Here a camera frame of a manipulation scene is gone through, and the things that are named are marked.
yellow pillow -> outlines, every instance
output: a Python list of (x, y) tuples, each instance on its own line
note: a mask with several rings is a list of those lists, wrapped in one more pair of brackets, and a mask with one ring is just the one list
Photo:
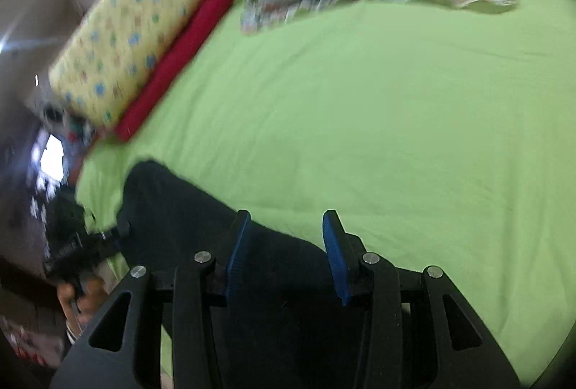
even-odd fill
[(201, 0), (99, 0), (50, 69), (56, 95), (113, 127)]

